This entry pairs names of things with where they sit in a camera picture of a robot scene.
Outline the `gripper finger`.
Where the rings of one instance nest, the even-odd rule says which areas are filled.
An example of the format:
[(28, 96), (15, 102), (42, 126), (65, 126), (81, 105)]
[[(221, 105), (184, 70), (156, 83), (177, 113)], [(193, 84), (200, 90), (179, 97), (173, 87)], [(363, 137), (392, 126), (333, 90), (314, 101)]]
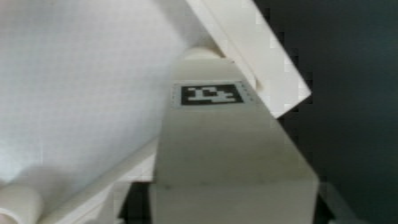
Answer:
[(356, 217), (339, 191), (328, 182), (319, 183), (317, 193), (333, 215), (326, 224), (369, 224), (369, 222)]

